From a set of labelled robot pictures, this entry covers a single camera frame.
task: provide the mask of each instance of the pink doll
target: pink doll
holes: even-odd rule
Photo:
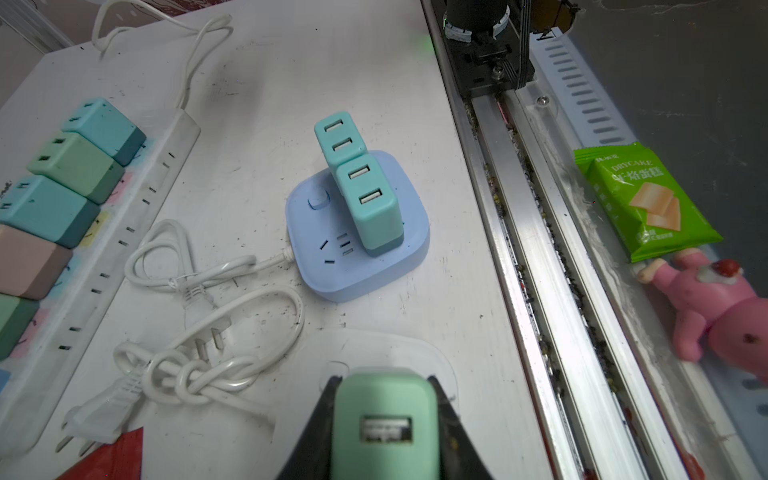
[[[711,263],[701,250],[688,248],[674,262],[684,270],[658,258],[637,278],[654,284],[677,309],[677,356],[697,362],[703,353],[699,340],[708,332],[721,359],[768,383],[768,299],[755,294],[734,260]]]

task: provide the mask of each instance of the power strip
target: power strip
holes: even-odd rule
[[[48,424],[123,281],[128,256],[149,231],[200,135],[181,109],[134,119],[147,141],[11,356],[0,391],[0,456],[31,449]]]

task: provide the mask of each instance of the black machine part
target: black machine part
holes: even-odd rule
[[[434,376],[427,380],[437,395],[441,480],[491,480],[492,477],[472,446],[440,382]],[[336,390],[341,382],[339,376],[328,380],[296,448],[277,480],[330,480],[333,407]]]
[[[448,0],[445,17],[455,27],[490,33],[506,11],[507,0]]]
[[[440,28],[444,28],[444,21],[448,21],[472,31],[469,43],[446,38],[445,32],[442,34],[462,98],[468,100],[500,90],[516,90],[533,80],[534,68],[528,54],[531,0],[515,0],[509,5],[509,23],[495,38],[492,37],[492,26],[504,16],[507,2],[429,1]]]

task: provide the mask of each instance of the stacked usb chargers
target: stacked usb chargers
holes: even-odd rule
[[[376,157],[345,111],[315,124],[315,135],[369,255],[402,243],[400,205]]]

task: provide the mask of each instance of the teal usb charger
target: teal usb charger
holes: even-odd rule
[[[63,123],[61,131],[82,135],[123,167],[147,140],[139,127],[101,97],[81,103]]]
[[[0,360],[11,354],[38,307],[34,300],[0,293]]]
[[[398,198],[352,117],[343,111],[324,118],[315,124],[315,135],[368,254],[377,257],[399,246],[404,234]]]
[[[23,177],[0,200],[0,223],[65,248],[80,243],[98,213],[98,205],[41,175]]]

